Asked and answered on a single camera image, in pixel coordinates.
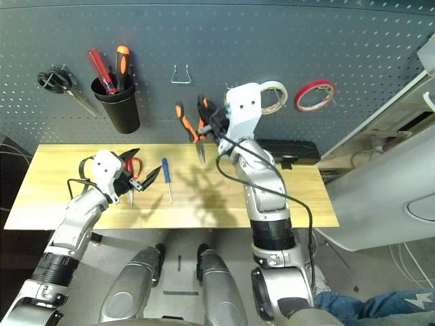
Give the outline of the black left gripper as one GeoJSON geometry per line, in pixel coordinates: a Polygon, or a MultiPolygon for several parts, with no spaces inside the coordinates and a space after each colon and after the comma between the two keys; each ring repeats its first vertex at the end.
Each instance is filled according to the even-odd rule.
{"type": "Polygon", "coordinates": [[[128,161],[134,158],[139,150],[139,148],[134,148],[119,155],[123,164],[115,173],[113,182],[114,191],[118,197],[129,192],[131,193],[134,190],[138,192],[145,191],[151,184],[153,184],[153,182],[155,182],[162,168],[161,166],[158,166],[147,175],[142,183],[138,182],[137,176],[134,173],[133,165],[128,161]]]}

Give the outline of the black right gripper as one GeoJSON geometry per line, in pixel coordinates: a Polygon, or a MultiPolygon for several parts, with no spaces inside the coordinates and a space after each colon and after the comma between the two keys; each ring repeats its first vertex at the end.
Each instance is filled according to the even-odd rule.
{"type": "Polygon", "coordinates": [[[226,135],[229,127],[229,119],[224,107],[218,107],[212,100],[203,95],[198,96],[197,108],[200,115],[198,122],[198,135],[205,137],[212,131],[216,140],[226,135]]]}

